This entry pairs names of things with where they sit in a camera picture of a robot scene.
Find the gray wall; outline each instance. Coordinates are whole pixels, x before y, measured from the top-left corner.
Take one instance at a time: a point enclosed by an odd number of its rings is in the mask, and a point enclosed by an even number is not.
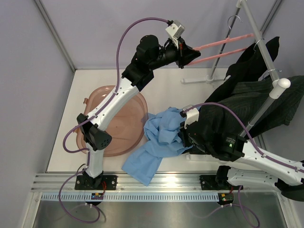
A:
[[[73,74],[31,0],[0,7],[0,227],[15,228],[45,171]]]
[[[266,33],[266,39],[280,36],[275,66],[281,77],[304,75],[304,1],[285,0]],[[304,160],[304,99],[289,126],[280,126],[264,134],[269,151],[296,161]],[[304,227],[304,202],[296,202]]]
[[[118,41],[134,21],[145,17],[177,19],[186,28],[182,37],[192,47],[222,40],[228,30],[227,19],[234,14],[237,0],[42,0],[56,30],[77,68],[114,68]],[[262,25],[274,0],[250,0],[252,12]],[[251,33],[244,11],[231,37]],[[143,22],[126,36],[120,53],[120,66],[127,66],[140,38],[154,34],[160,44],[167,39],[166,24]],[[252,39],[230,43],[226,51],[247,47]],[[202,57],[217,54],[219,47],[202,51]],[[234,63],[240,54],[221,59],[220,67]],[[211,67],[212,61],[201,67]]]

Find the blue towel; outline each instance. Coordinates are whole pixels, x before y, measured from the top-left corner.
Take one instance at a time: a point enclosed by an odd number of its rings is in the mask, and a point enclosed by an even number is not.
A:
[[[122,167],[123,171],[148,186],[162,158],[178,156],[188,149],[183,147],[177,135],[180,123],[185,121],[180,116],[180,111],[169,108],[151,115],[144,126],[144,134],[149,141],[128,157]]]

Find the dark garment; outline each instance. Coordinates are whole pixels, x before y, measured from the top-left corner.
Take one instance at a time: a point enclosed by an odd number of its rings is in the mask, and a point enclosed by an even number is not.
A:
[[[226,77],[230,75],[221,86],[219,86],[205,102],[219,102],[230,97],[234,87],[239,82],[255,82],[267,70],[261,52],[256,46],[249,46],[238,59],[235,64],[232,64],[226,73]],[[275,60],[279,50],[279,37],[275,37],[267,42],[266,47],[272,60]]]
[[[282,124],[289,125],[304,95],[304,76],[290,77],[290,88],[275,100],[250,130],[253,137]],[[258,82],[240,82],[230,97],[220,101],[242,120],[244,125],[257,113],[272,90],[271,78]],[[243,130],[237,120],[221,107],[208,105],[201,107],[199,123],[211,124],[216,133],[240,134]]]

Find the white table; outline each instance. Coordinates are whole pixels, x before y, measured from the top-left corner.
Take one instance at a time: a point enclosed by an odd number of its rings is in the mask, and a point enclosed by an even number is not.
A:
[[[181,80],[183,78],[202,77],[208,71],[209,69],[205,68],[155,70],[155,78],[142,90],[142,95],[147,101],[148,112],[156,114],[168,107],[183,108],[190,104],[195,105],[204,102],[222,82],[215,82],[212,85],[205,83],[183,85]],[[226,71],[226,68],[219,68],[215,75],[224,76]],[[116,70],[76,71],[47,168],[48,172],[75,172],[81,164],[86,162],[84,153],[69,154],[64,151],[62,147],[63,138],[70,129],[77,125],[76,117],[85,110],[84,98],[88,98],[98,87],[115,85],[115,80]],[[145,142],[146,139],[143,137],[134,150]],[[70,150],[78,149],[76,133],[72,133],[66,143]],[[122,165],[133,151],[121,156],[104,158],[104,171],[122,172]],[[164,158],[158,172],[216,171],[219,165],[222,165],[222,163],[218,161],[189,161],[186,160],[185,155],[180,155],[173,158]],[[244,164],[228,162],[227,165],[239,169],[255,170],[255,168]]]

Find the pink plastic hanger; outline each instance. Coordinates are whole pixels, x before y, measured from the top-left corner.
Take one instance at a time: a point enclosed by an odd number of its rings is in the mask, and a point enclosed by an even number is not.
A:
[[[253,36],[254,35],[251,33],[251,34],[243,35],[243,36],[240,36],[240,37],[234,37],[234,38],[229,38],[228,37],[228,38],[226,38],[224,40],[221,40],[221,41],[217,41],[217,42],[210,43],[210,44],[205,44],[205,45],[200,46],[200,47],[195,47],[194,50],[200,51],[200,50],[205,49],[205,48],[213,47],[213,46],[220,45],[220,44],[226,44],[226,43],[238,41],[238,40],[241,40],[241,39],[246,39],[246,38],[253,37]],[[235,53],[238,53],[238,52],[241,52],[241,51],[245,51],[245,50],[246,50],[246,48],[241,48],[241,49],[226,52],[226,53],[223,53],[223,54],[210,56],[210,57],[207,57],[207,58],[202,58],[202,59],[199,59],[199,60],[196,60],[196,61],[193,61],[193,62],[189,63],[188,66],[189,65],[194,65],[194,64],[197,64],[197,63],[201,63],[201,62],[204,62],[204,61],[208,61],[208,60],[211,60],[211,59],[219,58],[219,57],[229,56],[229,55],[232,55],[232,54],[235,54]]]

